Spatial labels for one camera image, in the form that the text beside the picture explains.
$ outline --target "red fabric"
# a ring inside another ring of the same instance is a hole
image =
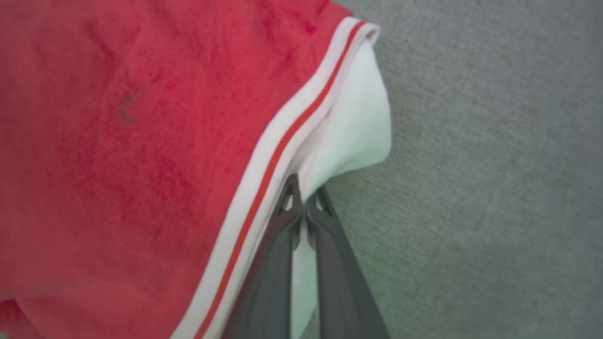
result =
[[[0,303],[0,332],[168,338],[259,136],[348,11],[0,7],[0,300],[16,300]]]

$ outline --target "white fabric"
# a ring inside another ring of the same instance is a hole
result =
[[[374,56],[365,39],[353,57],[329,112],[300,147],[301,197],[305,201],[329,178],[385,160],[391,148],[390,105]],[[316,254],[302,227],[293,253],[291,337],[299,338],[317,304]]]
[[[291,166],[294,156],[298,154],[300,146],[308,139],[311,131],[315,130],[316,126],[333,107],[336,97],[340,93],[344,78],[348,74],[352,57],[362,41],[367,37],[369,39],[376,37],[378,32],[377,26],[364,23],[358,31],[354,31],[353,29],[357,24],[359,24],[359,20],[347,17],[338,25],[327,53],[316,73],[277,112],[260,137],[230,204],[203,277],[199,286],[197,286],[197,290],[185,315],[171,335],[171,339],[192,339],[196,336],[215,300],[221,281],[226,279],[227,285],[223,297],[219,300],[218,308],[215,311],[215,315],[211,318],[209,327],[203,338],[217,338],[222,332],[230,308],[233,305],[241,282],[245,278],[257,246],[264,234],[268,219],[276,204],[274,197],[278,196],[285,179],[290,174],[298,172],[296,167]],[[336,65],[341,65],[338,72],[336,71]],[[260,182],[267,173],[268,164],[275,153],[279,141],[293,125],[294,121],[317,100],[319,94],[325,89],[329,78],[332,76],[334,76],[334,81],[326,96],[319,103],[313,114],[295,132],[282,151],[277,165],[274,167],[274,172],[272,173],[265,194],[257,195],[259,194]],[[235,258],[236,263],[232,269],[232,273],[230,276],[226,276],[227,264],[235,248],[235,243],[241,233],[244,221],[248,217],[251,206],[257,197],[261,199],[257,213],[254,215],[249,231],[244,238],[241,251]]]

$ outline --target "gray fabric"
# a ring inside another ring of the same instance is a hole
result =
[[[601,2],[339,3],[394,145],[327,188],[392,338],[603,338]]]

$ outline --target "white ribbed edge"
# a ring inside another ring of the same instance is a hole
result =
[[[178,324],[174,333],[170,336],[170,339],[193,339],[197,334],[197,331],[212,305],[222,276],[226,270],[226,265],[228,264],[230,255],[234,249],[235,242],[241,231],[241,227],[251,208],[251,204],[259,189],[260,182],[262,181],[266,168],[268,167],[279,141],[283,138],[287,129],[293,125],[295,120],[314,102],[324,89],[344,51],[353,27],[358,22],[359,20],[353,17],[347,17],[342,20],[333,34],[327,53],[316,73],[277,112],[276,116],[268,124],[266,130],[262,133],[245,169],[241,182],[237,187],[235,196],[231,201],[224,223],[220,229],[216,243],[214,244],[212,254],[203,273],[203,277],[201,278],[201,282],[199,283],[199,286],[197,286],[197,290],[193,295],[189,308],[186,310],[184,317],[180,320],[180,324]],[[329,111],[351,64],[354,52],[360,43],[367,37],[371,42],[374,42],[377,38],[378,31],[379,28],[372,24],[364,24],[358,30],[350,44],[347,55],[344,57],[341,68],[335,78],[335,82],[324,101],[299,128],[285,147],[274,170],[264,199],[262,200],[250,230],[247,233],[247,237],[243,243],[238,259],[236,260],[222,301],[203,337],[204,339],[217,338],[223,330],[227,314],[235,301],[236,294],[248,267],[251,264],[259,240],[264,234],[267,220],[275,203],[275,196],[279,193],[279,189],[282,187],[285,179],[295,172],[295,168],[289,165],[291,159],[294,157],[295,152],[306,137]]]

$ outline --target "gray carpet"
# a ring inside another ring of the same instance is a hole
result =
[[[602,2],[339,3],[394,145],[327,187],[392,338],[603,338]]]

